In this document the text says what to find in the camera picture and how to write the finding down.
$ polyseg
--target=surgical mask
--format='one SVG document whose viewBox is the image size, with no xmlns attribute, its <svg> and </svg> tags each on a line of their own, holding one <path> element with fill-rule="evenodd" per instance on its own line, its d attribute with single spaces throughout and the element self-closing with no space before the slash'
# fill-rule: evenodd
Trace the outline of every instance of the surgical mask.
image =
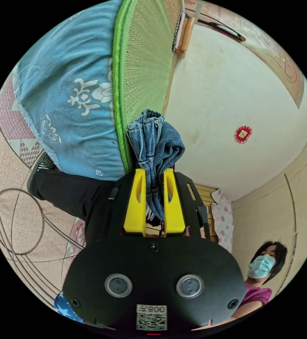
<svg viewBox="0 0 307 339">
<path fill-rule="evenodd" d="M 254 279 L 265 278 L 270 274 L 275 262 L 275 258 L 269 254 L 258 256 L 252 263 L 250 263 L 248 276 Z"/>
</svg>

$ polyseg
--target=magenta shirt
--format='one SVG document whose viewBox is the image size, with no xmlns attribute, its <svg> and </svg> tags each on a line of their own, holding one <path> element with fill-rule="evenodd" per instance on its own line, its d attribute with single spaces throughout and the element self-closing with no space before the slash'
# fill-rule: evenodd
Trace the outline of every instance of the magenta shirt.
<svg viewBox="0 0 307 339">
<path fill-rule="evenodd" d="M 246 294 L 240 305 L 251 303 L 253 301 L 261 301 L 265 305 L 271 297 L 271 289 L 262 289 L 260 287 L 251 286 L 248 283 L 245 283 Z"/>
</svg>

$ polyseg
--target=red paper decoration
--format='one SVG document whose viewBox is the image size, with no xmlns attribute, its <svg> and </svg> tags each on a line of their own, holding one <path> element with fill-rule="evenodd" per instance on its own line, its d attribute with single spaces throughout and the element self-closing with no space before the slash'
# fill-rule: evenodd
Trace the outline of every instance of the red paper decoration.
<svg viewBox="0 0 307 339">
<path fill-rule="evenodd" d="M 239 127 L 235 132 L 235 140 L 239 144 L 245 144 L 252 134 L 252 129 L 248 126 Z"/>
</svg>

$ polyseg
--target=black shoe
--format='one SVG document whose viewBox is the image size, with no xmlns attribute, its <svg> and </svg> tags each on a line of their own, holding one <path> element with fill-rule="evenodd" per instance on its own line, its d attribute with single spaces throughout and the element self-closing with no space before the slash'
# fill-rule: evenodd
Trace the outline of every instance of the black shoe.
<svg viewBox="0 0 307 339">
<path fill-rule="evenodd" d="M 38 161 L 36 162 L 36 164 L 34 165 L 34 168 L 29 176 L 29 179 L 27 181 L 27 191 L 29 193 L 30 192 L 30 186 L 31 186 L 31 181 L 33 179 L 33 176 L 35 175 L 36 172 L 40 171 L 40 170 L 50 170 L 50 169 L 55 169 L 55 164 L 52 161 L 52 159 L 47 155 L 46 152 L 44 152 L 40 158 L 38 159 Z"/>
</svg>

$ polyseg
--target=qr code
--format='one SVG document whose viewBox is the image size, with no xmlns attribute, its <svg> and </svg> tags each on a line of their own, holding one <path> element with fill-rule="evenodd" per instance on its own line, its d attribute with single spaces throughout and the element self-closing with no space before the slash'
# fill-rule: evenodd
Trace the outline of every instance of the qr code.
<svg viewBox="0 0 307 339">
<path fill-rule="evenodd" d="M 166 306 L 137 305 L 137 329 L 166 331 Z"/>
</svg>

